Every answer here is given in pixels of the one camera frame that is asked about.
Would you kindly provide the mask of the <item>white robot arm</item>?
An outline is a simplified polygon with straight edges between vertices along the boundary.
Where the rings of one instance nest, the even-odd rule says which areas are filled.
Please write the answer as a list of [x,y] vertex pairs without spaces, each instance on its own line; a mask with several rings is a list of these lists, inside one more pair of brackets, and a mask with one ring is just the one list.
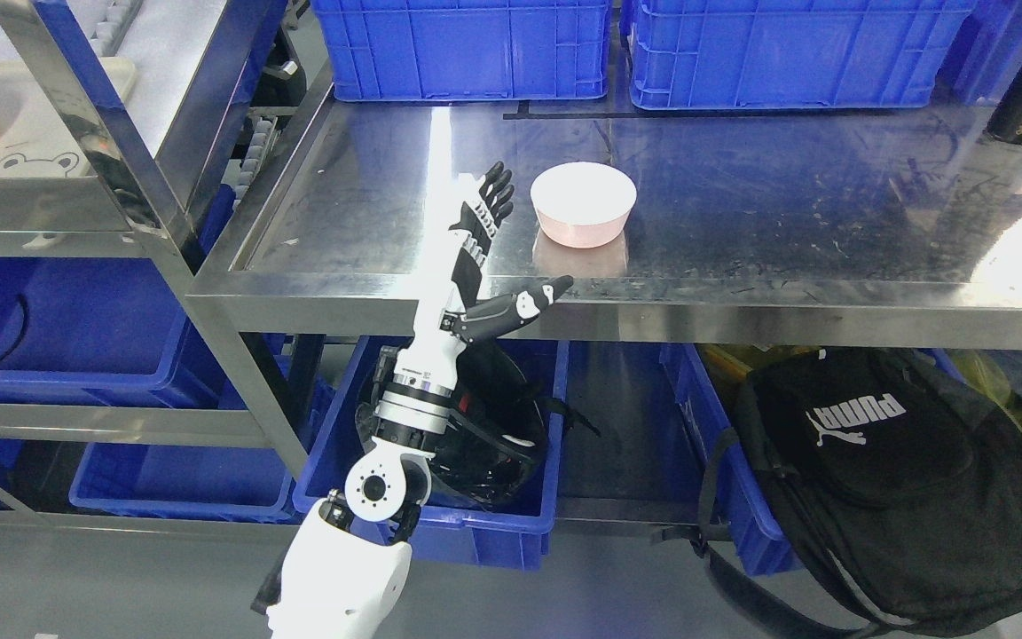
[[465,347],[423,328],[397,353],[374,406],[372,448],[342,489],[312,505],[281,559],[266,606],[275,638],[372,638],[393,610]]

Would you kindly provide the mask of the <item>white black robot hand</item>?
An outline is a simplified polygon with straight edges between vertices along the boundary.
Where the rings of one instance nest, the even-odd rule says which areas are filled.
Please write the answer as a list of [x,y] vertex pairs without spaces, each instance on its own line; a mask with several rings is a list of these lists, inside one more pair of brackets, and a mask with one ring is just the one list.
[[564,274],[512,294],[479,299],[487,255],[514,211],[514,173],[501,161],[479,178],[463,178],[459,219],[449,227],[449,235],[459,242],[450,294],[434,315],[439,330],[459,343],[486,343],[518,331],[573,287],[572,276]]

